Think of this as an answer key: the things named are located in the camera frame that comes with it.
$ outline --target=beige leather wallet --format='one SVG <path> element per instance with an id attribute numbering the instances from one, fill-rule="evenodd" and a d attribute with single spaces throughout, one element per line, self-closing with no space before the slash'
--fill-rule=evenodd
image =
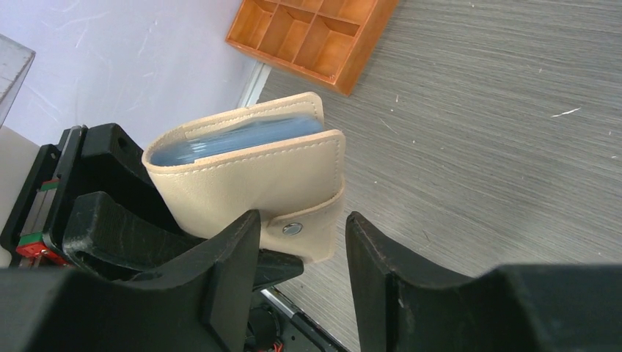
<path id="1" fill-rule="evenodd" d="M 344 204 L 341 131 L 236 150 L 192 164 L 150 163 L 154 150 L 180 140 L 295 113 L 323 123 L 322 100 L 315 93 L 304 93 L 204 117 L 170 130 L 145 150 L 142 162 L 183 230 L 211 238 L 245 211 L 258 209 L 261 248 L 294 254 L 306 263 L 332 256 L 335 223 Z"/>

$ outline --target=white panel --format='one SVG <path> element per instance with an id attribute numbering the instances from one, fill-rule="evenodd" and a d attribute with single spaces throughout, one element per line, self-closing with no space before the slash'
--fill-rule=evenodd
<path id="1" fill-rule="evenodd" d="M 141 146 L 234 109 L 255 61 L 225 42 L 239 0 L 0 0 L 0 33 L 37 55 L 5 124 L 38 144 L 117 122 Z"/>
<path id="2" fill-rule="evenodd" d="M 7 126 L 0 126 L 0 231 L 4 229 L 39 147 Z M 11 263 L 11 254 L 0 247 L 0 268 Z"/>

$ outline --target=wood grain laminate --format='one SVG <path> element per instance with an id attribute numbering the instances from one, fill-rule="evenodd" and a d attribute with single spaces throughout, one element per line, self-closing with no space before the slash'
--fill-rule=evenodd
<path id="1" fill-rule="evenodd" d="M 402 0 L 349 98 L 272 70 L 261 100 L 319 93 L 347 211 L 438 264 L 620 262 L 621 58 L 618 1 Z M 281 288 L 359 350 L 342 235 Z"/>

